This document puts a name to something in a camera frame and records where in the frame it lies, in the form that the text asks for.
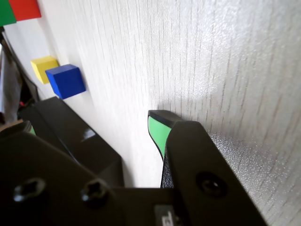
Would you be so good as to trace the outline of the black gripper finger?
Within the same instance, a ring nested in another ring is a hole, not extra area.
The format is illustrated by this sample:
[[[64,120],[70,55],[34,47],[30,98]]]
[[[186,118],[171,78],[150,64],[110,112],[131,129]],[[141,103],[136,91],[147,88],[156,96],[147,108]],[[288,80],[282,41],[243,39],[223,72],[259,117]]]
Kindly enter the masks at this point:
[[[0,134],[3,226],[121,226],[108,186],[87,168],[19,129]]]
[[[191,226],[263,226],[265,220],[204,127],[167,110],[148,111],[148,131],[181,196]]]

